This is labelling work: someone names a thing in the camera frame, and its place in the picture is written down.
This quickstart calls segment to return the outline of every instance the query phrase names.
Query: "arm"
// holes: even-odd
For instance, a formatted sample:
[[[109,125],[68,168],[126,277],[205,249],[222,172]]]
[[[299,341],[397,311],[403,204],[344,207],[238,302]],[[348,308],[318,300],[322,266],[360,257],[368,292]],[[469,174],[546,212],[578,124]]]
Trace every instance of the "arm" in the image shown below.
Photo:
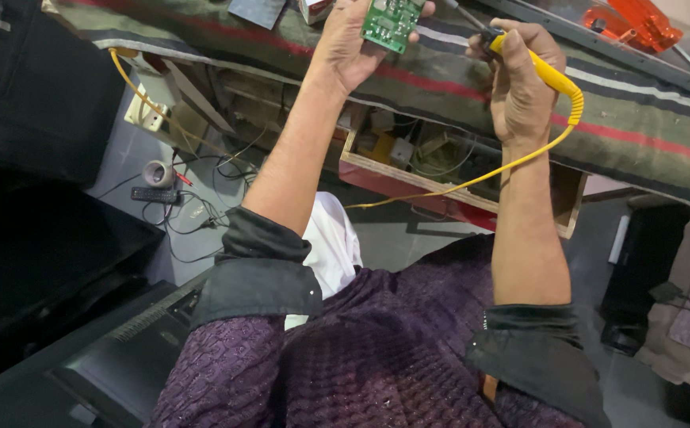
[[[508,31],[501,60],[491,63],[490,105],[508,163],[548,143],[556,101],[556,92],[537,76],[528,47],[562,73],[566,58],[540,25],[492,24]],[[480,52],[473,37],[467,53]],[[610,426],[569,305],[569,272],[553,222],[549,172],[543,154],[502,177],[492,254],[495,306],[486,311],[487,329],[475,334],[465,357],[501,381],[489,397],[507,427]]]
[[[227,212],[225,256],[195,307],[194,329],[147,426],[268,426],[283,345],[284,314],[321,308],[302,262],[323,159],[347,95],[386,52],[364,45],[371,2],[338,0],[289,119],[242,207]],[[424,15],[434,11],[427,2]],[[416,42],[418,34],[409,38]]]
[[[548,143],[557,92],[535,72],[528,47],[560,72],[566,58],[543,27],[494,20],[509,32],[495,71],[490,109],[503,145],[503,163]],[[474,54],[478,40],[471,40]],[[548,154],[512,168],[502,177],[501,203],[492,255],[496,305],[559,305],[571,301],[569,272],[551,208]]]
[[[323,159],[347,96],[373,73],[387,52],[364,44],[369,0],[339,0],[323,28],[311,66],[282,135],[242,206],[302,236],[313,209]],[[435,4],[426,2],[423,16]],[[409,41],[416,42],[414,32]]]

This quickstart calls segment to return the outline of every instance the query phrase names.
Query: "floor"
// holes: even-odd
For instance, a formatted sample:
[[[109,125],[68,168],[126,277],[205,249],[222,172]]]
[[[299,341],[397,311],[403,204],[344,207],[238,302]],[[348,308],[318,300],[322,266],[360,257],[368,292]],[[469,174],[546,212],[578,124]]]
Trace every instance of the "floor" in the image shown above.
[[[121,112],[130,102],[127,92],[121,103]],[[117,123],[107,151],[97,185],[89,190],[99,195],[125,178],[131,177],[152,159],[169,160],[172,151],[128,123]],[[206,155],[209,150],[199,151]],[[197,160],[186,172],[193,180],[201,197],[216,204],[218,209],[228,209],[241,201],[242,186],[237,181],[216,181],[213,191],[210,171],[215,159]],[[141,186],[140,179],[123,185],[111,192],[103,201],[134,216],[141,217],[142,203],[129,198],[131,186]],[[352,187],[336,179],[333,174],[322,176],[319,190],[337,195],[343,204],[370,202],[381,197]],[[188,230],[205,219],[196,201],[175,211],[174,228]],[[614,239],[619,218],[628,213],[623,200],[590,203],[583,206],[575,234],[565,242],[573,287],[573,301],[580,317],[580,328],[587,355],[600,374],[600,386],[604,392],[604,409],[615,428],[677,428],[689,426],[674,420],[663,410],[665,381],[645,365],[624,355],[613,353],[600,342],[603,322],[596,312],[601,303],[606,284],[612,273],[612,265],[606,262]],[[161,213],[152,209],[146,213],[155,221]],[[349,212],[350,219],[359,234],[361,256],[369,268],[398,270],[438,248],[468,236],[471,233],[489,233],[473,225],[459,222],[436,222],[412,212],[406,203],[393,203],[366,210]],[[191,235],[176,235],[172,245],[182,260],[197,258],[220,248],[223,230],[203,230]],[[211,260],[182,263],[170,255],[168,241],[164,240],[153,260],[148,276],[151,281],[167,279],[177,285],[187,282],[212,264]]]

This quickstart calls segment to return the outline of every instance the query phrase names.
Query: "green circuit board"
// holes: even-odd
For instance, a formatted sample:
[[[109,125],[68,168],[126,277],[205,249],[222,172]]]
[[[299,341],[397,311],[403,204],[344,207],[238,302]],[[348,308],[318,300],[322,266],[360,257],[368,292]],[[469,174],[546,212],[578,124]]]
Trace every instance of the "green circuit board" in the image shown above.
[[[371,0],[361,37],[402,54],[425,1]]]

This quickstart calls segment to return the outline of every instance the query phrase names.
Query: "person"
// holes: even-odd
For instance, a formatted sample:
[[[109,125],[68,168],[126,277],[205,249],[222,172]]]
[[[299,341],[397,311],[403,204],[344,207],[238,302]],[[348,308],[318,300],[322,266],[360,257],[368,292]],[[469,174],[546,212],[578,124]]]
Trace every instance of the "person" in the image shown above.
[[[502,177],[495,235],[398,273],[360,268],[325,300],[302,264],[335,122],[386,55],[359,36],[369,4],[334,6],[279,141],[227,213],[225,254],[147,426],[609,426],[571,312],[547,154]],[[508,31],[490,62],[508,163],[547,143],[556,101],[528,47],[560,71],[566,59],[539,25],[492,24]],[[478,38],[467,54],[483,55]],[[310,317],[285,331],[289,314]]]

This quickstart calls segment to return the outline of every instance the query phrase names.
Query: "black remote control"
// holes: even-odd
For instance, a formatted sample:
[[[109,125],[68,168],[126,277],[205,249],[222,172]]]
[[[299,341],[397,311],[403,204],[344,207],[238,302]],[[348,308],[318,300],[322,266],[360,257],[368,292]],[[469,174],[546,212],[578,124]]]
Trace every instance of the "black remote control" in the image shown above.
[[[131,199],[143,200],[145,202],[176,203],[178,201],[178,190],[132,187]]]

